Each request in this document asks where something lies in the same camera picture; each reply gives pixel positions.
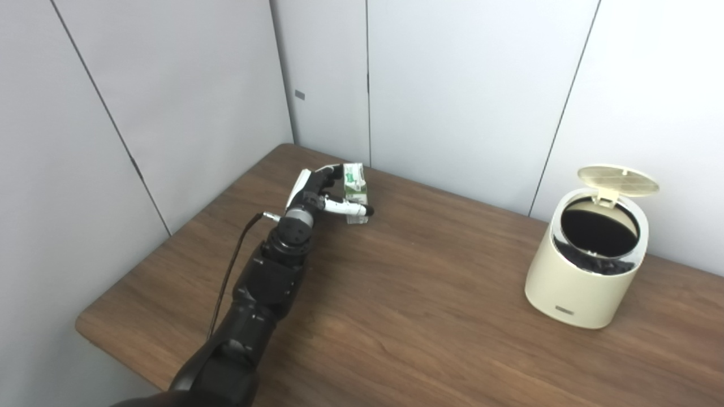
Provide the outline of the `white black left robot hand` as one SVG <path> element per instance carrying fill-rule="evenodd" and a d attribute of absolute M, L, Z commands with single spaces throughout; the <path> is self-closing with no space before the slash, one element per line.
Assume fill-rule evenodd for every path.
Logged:
<path fill-rule="evenodd" d="M 283 217 L 311 224 L 320 211 L 353 217 L 373 216 L 372 206 L 332 196 L 326 191 L 343 178 L 343 164 L 326 165 L 315 171 L 302 170 L 289 195 Z"/>

